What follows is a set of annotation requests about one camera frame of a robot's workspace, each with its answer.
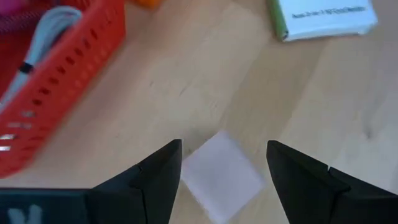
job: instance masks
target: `light wood surface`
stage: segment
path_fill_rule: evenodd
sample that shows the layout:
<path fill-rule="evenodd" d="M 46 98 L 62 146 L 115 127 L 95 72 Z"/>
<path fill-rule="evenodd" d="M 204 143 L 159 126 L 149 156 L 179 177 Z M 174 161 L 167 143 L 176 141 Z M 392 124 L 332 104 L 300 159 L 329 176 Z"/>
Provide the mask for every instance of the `light wood surface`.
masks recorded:
<path fill-rule="evenodd" d="M 374 4 L 369 35 L 288 44 L 264 0 L 128 5 L 121 50 L 36 161 L 0 186 L 93 187 L 171 139 L 187 156 L 226 129 L 268 181 L 232 223 L 287 223 L 270 139 L 398 193 L 398 2 Z M 170 223 L 209 222 L 180 184 Z"/>

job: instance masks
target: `white square paper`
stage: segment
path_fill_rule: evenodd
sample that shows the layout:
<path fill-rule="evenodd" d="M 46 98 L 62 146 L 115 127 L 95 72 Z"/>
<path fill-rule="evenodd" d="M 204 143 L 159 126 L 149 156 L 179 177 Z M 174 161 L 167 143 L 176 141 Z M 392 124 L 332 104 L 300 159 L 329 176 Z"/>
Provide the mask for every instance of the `white square paper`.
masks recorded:
<path fill-rule="evenodd" d="M 227 223 L 265 186 L 239 145 L 221 131 L 182 162 L 182 180 L 213 223 Z"/>

